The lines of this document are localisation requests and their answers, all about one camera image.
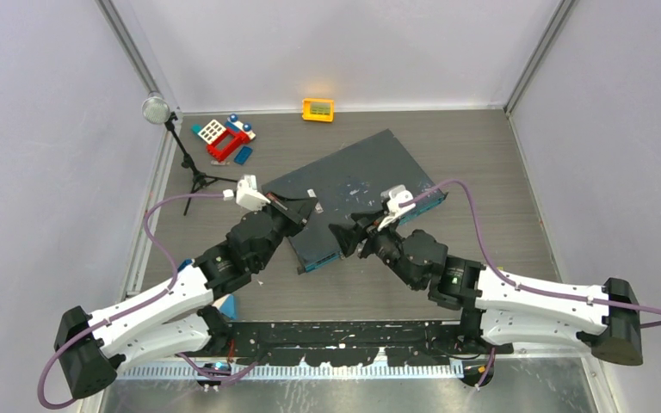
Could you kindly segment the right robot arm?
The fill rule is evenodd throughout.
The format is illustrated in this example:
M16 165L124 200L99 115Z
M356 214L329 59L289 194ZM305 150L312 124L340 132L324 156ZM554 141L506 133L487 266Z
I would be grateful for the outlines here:
M423 230L403 237L369 214L354 219L329 226L342 253L376 256L410 289L460 311L457 342L468 353L531 342L587 349L621 366L644 362L635 295L625 280L586 286L532 279L453 256Z

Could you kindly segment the dark grey network switch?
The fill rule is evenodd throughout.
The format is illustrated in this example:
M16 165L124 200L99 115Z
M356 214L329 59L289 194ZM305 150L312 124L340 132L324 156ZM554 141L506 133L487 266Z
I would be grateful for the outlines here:
M397 185L416 196L434 182L391 130L363 139L263 184L263 191L289 198L316 197L324 211L309 218L289 243L298 272L309 273L342 254L329 224L350 224L351 213L382 208L382 193Z

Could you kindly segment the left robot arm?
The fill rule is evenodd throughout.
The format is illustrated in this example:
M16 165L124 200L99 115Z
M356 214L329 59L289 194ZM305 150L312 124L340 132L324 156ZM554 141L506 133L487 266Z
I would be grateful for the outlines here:
M223 197L248 212L222 242L175 266L168 280L144 293L92 312L78 305L63 313L40 385L58 363L77 400L144 362L199 350L218 356L228 349L230 335L214 302L263 271L283 240L305 229L318 200L241 189Z

